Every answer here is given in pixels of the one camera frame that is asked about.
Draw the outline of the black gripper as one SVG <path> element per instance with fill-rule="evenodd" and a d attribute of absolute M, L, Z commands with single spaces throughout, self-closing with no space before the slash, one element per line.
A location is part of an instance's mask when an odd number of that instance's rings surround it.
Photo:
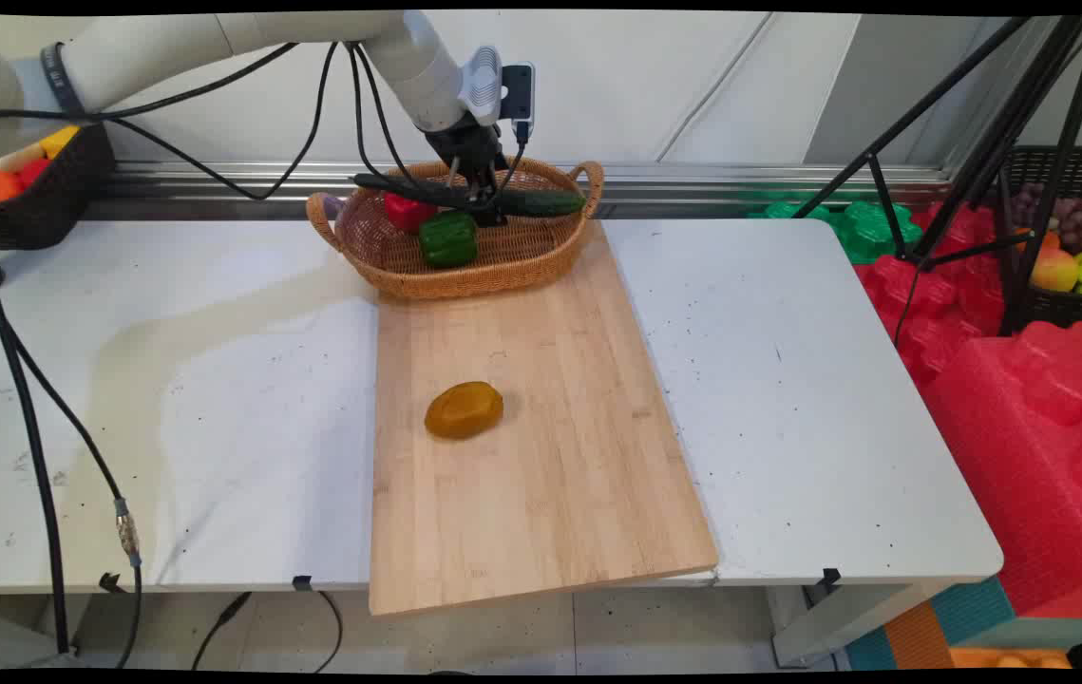
<path fill-rule="evenodd" d="M 444 163 L 456 168 L 457 174 L 467 182 L 466 211 L 487 211 L 488 226 L 505 226 L 507 215 L 502 195 L 509 181 L 496 185 L 496 173 L 505 172 L 509 165 L 499 126 L 481 126 L 466 111 L 450 128 L 427 131 L 425 139 Z"/>

